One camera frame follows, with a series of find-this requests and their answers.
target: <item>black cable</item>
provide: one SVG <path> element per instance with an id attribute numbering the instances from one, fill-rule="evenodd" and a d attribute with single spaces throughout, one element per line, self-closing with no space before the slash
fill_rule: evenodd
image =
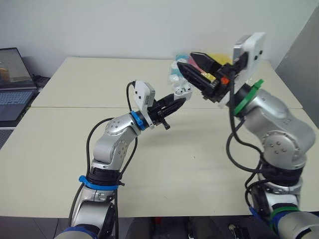
<path id="1" fill-rule="evenodd" d="M 234 131 L 236 132 L 237 130 L 240 129 L 240 127 L 244 124 L 245 120 L 241 120 L 240 123 L 235 127 Z M 231 142 L 231 139 L 233 138 L 234 134 L 233 133 L 230 133 L 228 139 L 227 139 L 227 142 L 226 142 L 226 153 L 227 153 L 227 156 L 229 158 L 229 160 L 238 168 L 246 171 L 246 172 L 251 172 L 251 173 L 261 173 L 262 171 L 259 170 L 259 169 L 252 169 L 252 168 L 247 168 L 239 163 L 237 163 L 237 161 L 232 157 L 231 153 L 230 153 L 230 142 Z"/>
<path id="2" fill-rule="evenodd" d="M 56 230 L 58 229 L 58 225 L 59 225 L 59 219 L 58 219 L 58 220 L 57 220 L 57 222 L 56 222 L 56 226 L 55 226 L 55 230 L 54 230 L 54 236 L 53 236 L 53 238 L 55 238 Z"/>
<path id="3" fill-rule="evenodd" d="M 94 131 L 96 130 L 96 128 L 98 126 L 100 126 L 101 124 L 103 124 L 104 122 L 107 122 L 107 121 L 110 121 L 114 118 L 107 118 L 107 119 L 104 119 L 104 120 L 101 120 L 100 122 L 98 122 L 92 129 L 91 129 L 91 132 L 89 133 L 88 135 L 88 138 L 86 140 L 86 175 L 85 177 L 87 178 L 89 176 L 89 173 L 90 173 L 90 168 L 91 168 L 91 161 L 90 161 L 90 140 L 91 140 L 91 137 L 92 137 L 92 134 L 94 133 Z"/>
<path id="4" fill-rule="evenodd" d="M 130 102 L 130 97 L 129 97 L 129 87 L 130 85 L 133 85 L 133 82 L 129 82 L 128 85 L 126 86 L 126 99 L 128 101 L 128 106 L 129 106 L 129 110 L 130 112 L 132 111 L 132 107 L 131 107 L 131 102 Z M 124 168 L 122 169 L 117 181 L 116 181 L 116 185 L 119 184 L 120 179 L 122 178 L 125 170 L 127 169 L 127 167 L 129 166 L 135 151 L 138 147 L 138 138 L 135 138 L 135 144 L 134 144 L 134 148 L 133 151 L 128 159 L 128 161 L 126 162 L 126 164 L 124 165 Z M 114 192 L 114 204 L 115 204 L 115 238 L 119 239 L 119 210 L 118 210 L 118 190 L 116 189 Z"/>
<path id="5" fill-rule="evenodd" d="M 258 148 L 257 146 L 250 144 L 250 143 L 246 143 L 244 141 L 242 141 L 235 130 L 235 121 L 234 121 L 234 117 L 235 117 L 235 72 L 231 72 L 230 76 L 229 76 L 229 80 L 230 80 L 230 91 L 229 91 L 229 120 L 230 120 L 230 126 L 231 126 L 231 130 L 232 133 L 234 134 L 234 138 L 237 140 L 237 142 L 239 142 L 240 144 L 253 148 L 256 151 L 259 152 L 260 157 L 263 158 L 263 153 L 260 150 L 260 148 Z"/>
<path id="6" fill-rule="evenodd" d="M 254 183 L 250 184 L 250 185 L 247 187 L 247 189 L 246 189 L 246 191 L 245 191 L 245 201 L 246 201 L 248 207 L 251 207 L 251 204 L 250 204 L 250 202 L 249 202 L 249 200 L 248 200 L 248 193 L 250 193 L 250 190 L 251 190 L 253 187 L 257 186 L 257 185 L 264 184 L 264 183 L 268 183 L 268 182 L 270 182 L 270 179 L 264 179 L 264 180 L 260 180 L 260 181 L 254 182 Z"/>
<path id="7" fill-rule="evenodd" d="M 258 170 L 258 169 L 260 168 L 260 166 L 261 166 L 261 160 L 259 160 L 259 162 L 258 162 L 257 167 L 256 167 L 255 170 Z M 250 181 L 255 177 L 255 175 L 256 175 L 256 173 L 252 173 L 252 174 L 250 175 L 250 177 L 247 178 L 247 180 L 246 180 L 246 182 L 245 182 L 245 188 L 246 188 L 246 189 L 247 189 L 247 185 L 248 185 L 248 184 L 250 183 Z"/>
<path id="8" fill-rule="evenodd" d="M 78 191 L 76 191 L 76 194 L 74 196 L 74 199 L 73 199 L 73 202 L 72 202 L 72 206 L 71 206 L 71 209 L 70 209 L 70 213 L 69 213 L 69 220 L 68 220 L 68 226 L 70 227 L 71 226 L 71 223 L 72 223 L 72 216 L 73 216 L 73 211 L 74 211 L 74 207 L 75 207 L 75 204 L 76 204 L 76 201 L 79 197 L 79 194 L 82 190 L 84 186 L 84 183 L 81 183 L 80 187 L 78 188 Z"/>
<path id="9" fill-rule="evenodd" d="M 128 85 L 126 86 L 126 99 L 127 99 L 127 101 L 128 101 L 128 105 L 129 105 L 129 110 L 130 110 L 130 112 L 132 111 L 132 107 L 131 107 L 130 98 L 129 98 L 129 87 L 130 87 L 130 85 L 133 85 L 133 82 L 134 82 L 134 81 L 129 82 Z"/>
<path id="10" fill-rule="evenodd" d="M 98 122 L 90 131 L 89 135 L 88 135 L 88 138 L 86 140 L 86 175 L 85 177 L 87 178 L 89 176 L 89 173 L 90 173 L 90 168 L 91 168 L 91 161 L 90 161 L 90 140 L 91 140 L 91 137 L 92 137 L 92 134 L 94 133 L 94 131 L 96 130 L 96 128 L 98 126 L 100 126 L 101 124 L 103 124 L 104 122 L 107 122 L 107 121 L 110 121 L 112 120 L 113 118 L 107 118 L 107 119 L 104 119 L 104 120 L 101 120 L 100 122 Z M 78 189 L 78 191 L 76 192 L 75 196 L 74 196 L 74 199 L 73 199 L 73 202 L 72 202 L 72 206 L 71 206 L 71 209 L 70 209 L 70 214 L 69 214 L 69 220 L 68 220 L 68 224 L 69 226 L 71 226 L 71 222 L 72 222 L 72 216 L 73 216 L 73 211 L 74 211 L 74 207 L 75 207 L 75 204 L 76 204 L 76 200 L 81 192 L 81 189 L 83 188 L 84 184 L 82 183 Z"/>

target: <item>laptop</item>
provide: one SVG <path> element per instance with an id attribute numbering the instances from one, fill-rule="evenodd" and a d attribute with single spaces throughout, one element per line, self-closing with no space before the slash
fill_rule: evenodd
<path id="1" fill-rule="evenodd" d="M 35 89 L 18 49 L 0 49 L 0 122 L 17 120 Z"/>

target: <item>white wall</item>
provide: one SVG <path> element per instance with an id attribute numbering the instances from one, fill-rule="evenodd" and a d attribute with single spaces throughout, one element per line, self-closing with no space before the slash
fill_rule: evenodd
<path id="1" fill-rule="evenodd" d="M 267 32 L 274 68 L 318 0 L 2 0 L 0 48 L 16 46 L 31 71 L 51 76 L 66 56 L 171 58 L 197 49 L 232 52 Z"/>

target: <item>orange part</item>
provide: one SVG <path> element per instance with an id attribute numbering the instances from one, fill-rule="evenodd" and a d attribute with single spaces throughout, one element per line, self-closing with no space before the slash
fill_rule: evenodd
<path id="1" fill-rule="evenodd" d="M 226 77 L 221 78 L 221 83 L 224 85 L 227 85 L 229 83 L 229 80 Z"/>

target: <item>blue band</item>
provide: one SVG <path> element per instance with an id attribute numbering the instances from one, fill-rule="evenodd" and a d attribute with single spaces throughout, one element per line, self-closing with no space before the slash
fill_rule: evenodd
<path id="1" fill-rule="evenodd" d="M 255 217 L 258 218 L 259 220 L 262 221 L 262 218 L 258 215 L 258 213 L 255 211 L 255 209 L 253 207 L 249 207 L 249 211 L 251 212 L 251 214 Z"/>
<path id="2" fill-rule="evenodd" d="M 278 230 L 278 223 L 280 221 L 280 219 L 289 214 L 289 213 L 293 213 L 294 211 L 284 211 L 284 212 L 280 212 L 280 213 L 277 213 L 273 218 L 272 220 L 269 222 L 269 225 L 273 225 L 274 228 L 273 230 L 275 230 L 275 232 L 277 233 L 277 230 Z"/>
<path id="3" fill-rule="evenodd" d="M 95 185 L 90 183 L 85 176 L 81 175 L 79 177 L 79 181 L 81 183 L 84 183 L 85 186 L 87 186 L 88 188 L 92 188 L 95 190 L 101 190 L 101 191 L 114 191 L 116 190 L 119 186 L 118 185 L 114 185 L 114 186 L 100 186 L 100 185 Z"/>
<path id="4" fill-rule="evenodd" d="M 86 230 L 85 227 L 68 227 L 67 229 L 63 231 L 63 233 L 66 233 L 66 232 L 83 232 L 90 235 L 92 239 L 98 238 L 98 236 L 94 232 Z"/>
<path id="5" fill-rule="evenodd" d="M 131 115 L 133 116 L 133 118 L 135 119 L 136 123 L 138 124 L 138 126 L 140 127 L 141 130 L 145 129 L 144 123 L 143 121 L 139 118 L 138 114 L 135 113 L 134 111 L 131 111 Z"/>

